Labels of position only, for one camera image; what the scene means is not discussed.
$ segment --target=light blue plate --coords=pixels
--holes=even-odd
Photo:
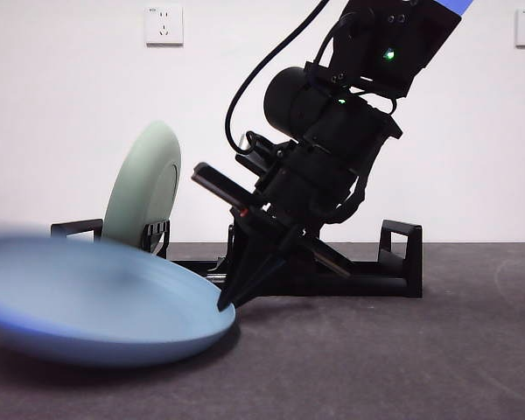
[[[177,361],[235,320],[206,279],[135,248],[38,237],[0,240],[0,338],[27,354],[95,367]]]

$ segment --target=white wall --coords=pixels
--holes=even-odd
[[[248,72],[317,0],[181,0],[185,47],[148,49],[145,0],[0,0],[0,225],[46,231],[102,217],[118,168],[152,120],[183,151],[172,239],[224,241],[228,206],[190,180],[207,161],[252,186],[223,135],[228,103]],[[282,68],[303,65],[346,0],[266,69],[241,102],[234,130],[284,136],[263,118]],[[476,0],[416,80],[349,222],[335,242],[376,241],[383,218],[424,225],[428,241],[525,242],[525,50],[514,12],[525,0]]]

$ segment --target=green led light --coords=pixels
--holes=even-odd
[[[383,58],[387,61],[392,61],[395,58],[395,50],[393,48],[389,48],[384,54]]]

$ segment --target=blue plate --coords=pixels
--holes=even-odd
[[[235,320],[206,279],[124,245],[0,239],[0,338],[27,354],[95,367],[177,361]]]

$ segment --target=gray table surface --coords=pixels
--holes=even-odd
[[[96,418],[525,419],[525,244],[425,245],[424,299],[259,298],[174,365],[90,370],[0,347],[0,419]]]

